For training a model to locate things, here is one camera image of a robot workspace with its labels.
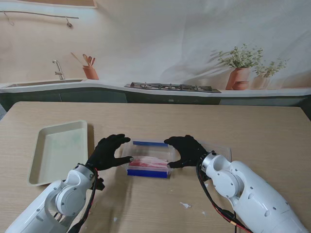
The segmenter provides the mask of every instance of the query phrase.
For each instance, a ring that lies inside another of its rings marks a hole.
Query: gas stove
[[[191,91],[191,92],[208,92],[208,93],[221,93],[211,86],[192,86],[185,84],[161,84],[161,83],[131,83],[125,87],[143,89],[143,90],[167,90],[167,91]]]

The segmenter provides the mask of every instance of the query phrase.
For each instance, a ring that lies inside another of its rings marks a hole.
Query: sink
[[[57,81],[46,81],[46,82],[37,82],[37,83],[15,83],[8,87],[18,87],[18,86],[37,86],[37,85],[46,85],[46,84],[57,84],[57,83],[78,83],[84,79],[70,79],[70,80],[57,80]]]

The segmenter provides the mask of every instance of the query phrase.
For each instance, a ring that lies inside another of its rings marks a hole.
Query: white tray
[[[71,169],[87,159],[86,121],[45,127],[37,136],[28,183],[38,186],[65,180]]]

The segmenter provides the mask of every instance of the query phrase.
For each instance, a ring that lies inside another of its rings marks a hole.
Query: black glove
[[[115,151],[121,144],[131,141],[124,134],[110,135],[108,138],[103,138],[99,141],[97,147],[88,159],[86,166],[96,168],[98,171],[107,170],[113,166],[133,161],[133,157],[115,158]]]
[[[170,137],[164,143],[173,146],[180,153],[180,160],[168,163],[170,168],[196,166],[201,156],[207,155],[207,151],[192,136]]]

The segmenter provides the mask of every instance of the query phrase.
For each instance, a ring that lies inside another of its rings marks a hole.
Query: white debris
[[[189,205],[189,204],[187,204],[187,203],[182,203],[182,202],[180,202],[180,204],[182,204],[186,209],[192,207],[192,205]]]

